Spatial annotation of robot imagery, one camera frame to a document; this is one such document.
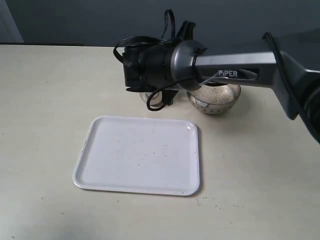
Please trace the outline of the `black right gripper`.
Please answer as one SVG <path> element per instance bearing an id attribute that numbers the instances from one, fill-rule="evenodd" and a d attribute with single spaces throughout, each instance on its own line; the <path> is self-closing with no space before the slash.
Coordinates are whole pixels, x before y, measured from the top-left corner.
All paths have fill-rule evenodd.
<path id="1" fill-rule="evenodd" d="M 123 67 L 126 90 L 134 93 L 152 93 L 173 83 L 173 51 L 173 47 L 160 45 L 126 47 L 122 56 L 132 63 L 130 67 Z"/>

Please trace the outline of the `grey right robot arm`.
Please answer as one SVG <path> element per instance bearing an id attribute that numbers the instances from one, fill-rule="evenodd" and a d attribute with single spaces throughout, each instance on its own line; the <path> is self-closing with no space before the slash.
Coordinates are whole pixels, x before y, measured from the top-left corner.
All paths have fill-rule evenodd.
<path id="1" fill-rule="evenodd" d="M 291 120 L 300 116 L 320 138 L 320 31 L 234 46 L 206 48 L 195 40 L 132 37 L 118 60 L 129 92 L 194 91 L 215 83 L 272 89 Z"/>

